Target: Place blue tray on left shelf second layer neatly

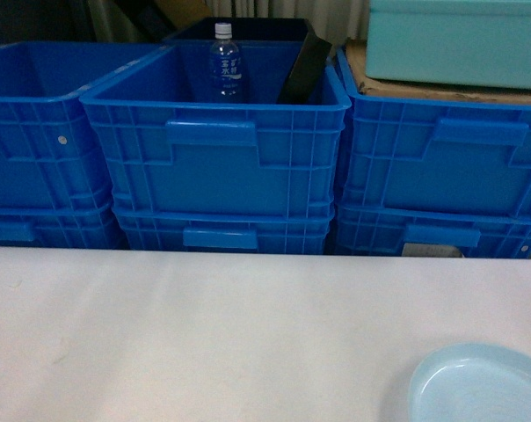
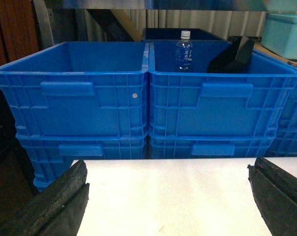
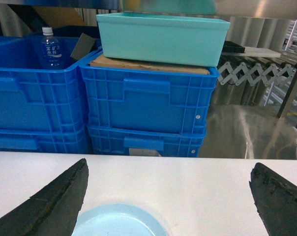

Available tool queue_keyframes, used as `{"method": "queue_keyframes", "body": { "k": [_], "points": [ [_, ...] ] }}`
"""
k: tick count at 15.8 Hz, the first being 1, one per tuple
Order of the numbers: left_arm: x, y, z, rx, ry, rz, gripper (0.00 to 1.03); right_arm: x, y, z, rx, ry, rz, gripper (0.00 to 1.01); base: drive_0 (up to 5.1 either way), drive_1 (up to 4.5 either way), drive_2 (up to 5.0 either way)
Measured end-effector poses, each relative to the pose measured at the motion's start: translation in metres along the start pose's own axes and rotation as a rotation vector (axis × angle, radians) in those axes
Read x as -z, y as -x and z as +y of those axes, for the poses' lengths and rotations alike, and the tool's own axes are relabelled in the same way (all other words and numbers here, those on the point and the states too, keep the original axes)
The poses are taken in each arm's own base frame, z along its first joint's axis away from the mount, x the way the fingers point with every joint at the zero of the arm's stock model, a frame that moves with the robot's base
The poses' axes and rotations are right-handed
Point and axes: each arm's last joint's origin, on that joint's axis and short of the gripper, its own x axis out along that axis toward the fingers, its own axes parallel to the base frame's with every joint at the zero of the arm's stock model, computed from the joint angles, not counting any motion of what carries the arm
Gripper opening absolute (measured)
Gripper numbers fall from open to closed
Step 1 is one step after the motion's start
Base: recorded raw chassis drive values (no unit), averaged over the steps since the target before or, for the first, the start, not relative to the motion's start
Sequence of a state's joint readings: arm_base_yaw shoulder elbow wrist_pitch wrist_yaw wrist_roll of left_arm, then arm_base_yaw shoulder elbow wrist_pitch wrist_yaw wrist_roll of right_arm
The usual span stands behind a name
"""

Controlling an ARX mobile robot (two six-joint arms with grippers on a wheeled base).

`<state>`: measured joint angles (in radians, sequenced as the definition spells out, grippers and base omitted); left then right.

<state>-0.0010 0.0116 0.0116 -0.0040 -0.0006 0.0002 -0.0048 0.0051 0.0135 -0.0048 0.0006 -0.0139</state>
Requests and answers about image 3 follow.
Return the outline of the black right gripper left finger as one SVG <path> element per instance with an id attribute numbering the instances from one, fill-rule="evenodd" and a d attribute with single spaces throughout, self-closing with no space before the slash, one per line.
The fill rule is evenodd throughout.
<path id="1" fill-rule="evenodd" d="M 0 218 L 0 236 L 70 236 L 89 178 L 82 158 L 28 200 Z"/>

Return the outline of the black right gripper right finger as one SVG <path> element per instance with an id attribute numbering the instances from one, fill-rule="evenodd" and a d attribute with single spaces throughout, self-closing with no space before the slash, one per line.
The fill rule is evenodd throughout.
<path id="1" fill-rule="evenodd" d="M 260 162 L 249 186 L 268 235 L 297 236 L 297 186 Z"/>

